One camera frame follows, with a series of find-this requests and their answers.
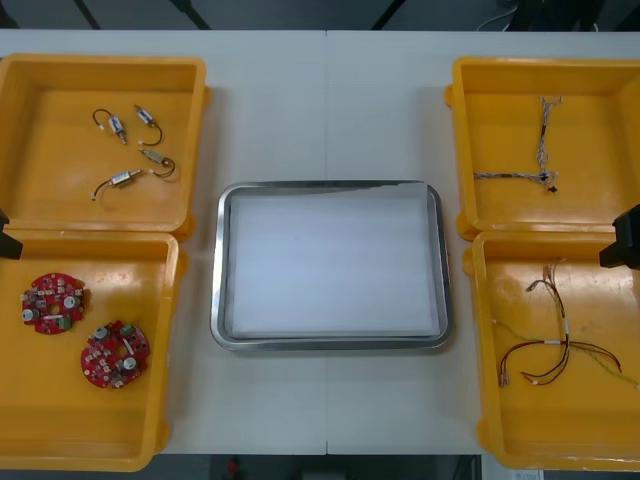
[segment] gray floor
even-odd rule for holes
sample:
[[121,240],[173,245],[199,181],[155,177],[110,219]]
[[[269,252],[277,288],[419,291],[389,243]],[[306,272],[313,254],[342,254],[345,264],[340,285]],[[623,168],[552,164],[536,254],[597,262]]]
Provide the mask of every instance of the gray floor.
[[[388,30],[475,30],[515,0],[406,0]],[[192,30],[168,0],[85,0],[103,29]],[[192,0],[212,29],[366,30],[391,0]],[[86,29],[72,0],[2,0],[21,28]],[[607,0],[598,26],[612,30],[638,0]],[[506,19],[487,30],[500,30]]]
[[[144,470],[133,474],[84,472],[2,472],[2,480],[224,480],[228,456],[159,455]],[[243,480],[298,480],[302,472],[345,472],[350,480],[450,479],[458,457],[308,457],[242,456]],[[471,479],[471,468],[465,472]]]

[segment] red circuit board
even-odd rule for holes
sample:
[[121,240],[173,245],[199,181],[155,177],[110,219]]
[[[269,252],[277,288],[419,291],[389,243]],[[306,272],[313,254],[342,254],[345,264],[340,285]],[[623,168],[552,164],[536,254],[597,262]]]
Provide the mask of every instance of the red circuit board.
[[86,379],[96,387],[122,388],[147,369],[149,342],[135,325],[109,323],[90,335],[88,342],[80,364]]
[[20,295],[22,321],[38,333],[55,335],[71,329],[84,316],[83,283],[64,273],[36,278],[31,289]]

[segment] black clamp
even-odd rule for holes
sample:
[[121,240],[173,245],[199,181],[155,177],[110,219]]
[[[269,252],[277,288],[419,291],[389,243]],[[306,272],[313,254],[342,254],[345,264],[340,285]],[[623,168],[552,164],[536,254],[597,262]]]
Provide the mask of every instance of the black clamp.
[[9,217],[7,217],[2,210],[0,210],[0,257],[9,258],[11,260],[20,260],[22,255],[22,243],[15,238],[11,238],[4,233],[2,229],[9,223]]
[[600,252],[600,266],[626,265],[640,270],[640,205],[623,213],[613,222],[616,241]]

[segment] white table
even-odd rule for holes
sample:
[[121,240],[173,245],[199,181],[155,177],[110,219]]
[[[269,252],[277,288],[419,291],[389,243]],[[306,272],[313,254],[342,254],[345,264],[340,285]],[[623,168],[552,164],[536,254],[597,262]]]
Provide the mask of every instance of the white table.
[[[637,56],[637,34],[0,31],[14,51],[207,62],[195,237],[174,320],[167,452],[477,454],[467,244],[443,90],[463,55]],[[216,198],[239,181],[417,179],[440,193],[457,332],[437,355],[238,355],[209,333]]]

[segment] yellow plastic bin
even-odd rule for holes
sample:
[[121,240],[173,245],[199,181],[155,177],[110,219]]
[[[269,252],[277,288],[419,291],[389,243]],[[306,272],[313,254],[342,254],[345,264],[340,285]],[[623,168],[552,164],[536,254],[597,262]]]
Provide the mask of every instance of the yellow plastic bin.
[[[203,109],[205,64],[197,58],[14,54],[0,62],[0,206],[10,229],[193,232],[190,218]],[[162,142],[150,148],[176,163],[175,174],[136,177],[124,188],[91,193],[125,170],[162,167],[138,151],[158,132],[137,117],[153,115]],[[117,115],[123,145],[92,119]]]
[[[169,335],[186,267],[177,241],[165,233],[11,234],[24,250],[19,261],[0,259],[0,468],[143,468],[168,437]],[[20,294],[52,272],[83,281],[90,294],[84,318],[48,336],[23,324]],[[84,377],[80,355],[89,334],[116,320],[144,331],[148,368],[121,390],[100,389]]]
[[[539,173],[540,96],[560,95],[546,132],[550,193],[527,179],[474,172]],[[640,61],[460,58],[445,94],[453,112],[461,214],[458,231],[611,232],[638,203]]]
[[[484,232],[465,253],[482,397],[478,436],[508,467],[640,470],[640,272],[600,267],[598,252],[614,238]],[[522,337],[563,338],[549,293],[544,287],[526,292],[544,265],[560,259],[556,284],[572,340],[610,350],[629,379],[572,351],[555,382],[532,385],[519,372],[544,372],[562,355],[560,346],[533,345],[509,357],[510,384],[500,387],[500,360],[523,339],[494,320]]]

